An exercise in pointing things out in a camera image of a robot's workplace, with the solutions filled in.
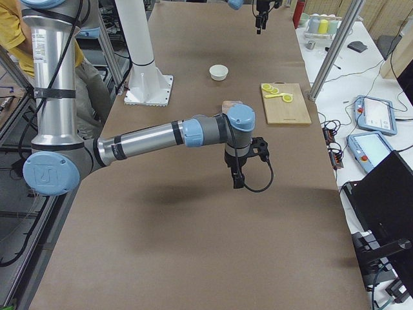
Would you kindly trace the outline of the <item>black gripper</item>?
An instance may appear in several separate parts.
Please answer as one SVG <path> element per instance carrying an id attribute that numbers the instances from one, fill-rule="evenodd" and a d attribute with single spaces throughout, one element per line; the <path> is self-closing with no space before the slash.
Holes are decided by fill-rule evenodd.
<path id="1" fill-rule="evenodd" d="M 266 29 L 268 21 L 268 12 L 273 8 L 280 7 L 280 0 L 256 0 L 256 10 L 259 12 L 256 15 L 256 33 L 261 34 L 262 30 Z"/>
<path id="2" fill-rule="evenodd" d="M 227 167 L 231 169 L 234 189 L 242 189 L 245 186 L 245 177 L 240 170 L 247 159 L 254 156 L 255 152 L 251 144 L 240 149 L 236 149 L 230 144 L 225 145 L 224 159 Z"/>

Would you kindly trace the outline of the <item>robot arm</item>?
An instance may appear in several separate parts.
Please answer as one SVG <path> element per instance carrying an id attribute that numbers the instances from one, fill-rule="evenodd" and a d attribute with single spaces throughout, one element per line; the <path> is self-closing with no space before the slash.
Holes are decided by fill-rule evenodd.
<path id="1" fill-rule="evenodd" d="M 229 7 L 233 10 L 239 10 L 244 5 L 244 1 L 242 0 L 228 0 L 226 3 L 228 3 Z M 261 34 L 261 31 L 266 29 L 269 14 L 274 9 L 278 9 L 282 3 L 282 0 L 252 1 L 252 14 L 256 19 L 255 27 L 257 34 Z"/>
<path id="2" fill-rule="evenodd" d="M 75 189 L 97 169 L 132 156 L 175 145 L 222 143 L 235 188 L 244 187 L 241 167 L 253 155 L 255 114 L 233 105 L 213 117 L 194 117 L 113 138 L 100 137 L 102 124 L 90 105 L 76 101 L 75 36 L 98 33 L 96 1 L 22 1 L 22 17 L 32 33 L 37 136 L 23 165 L 26 183 L 45 196 Z"/>

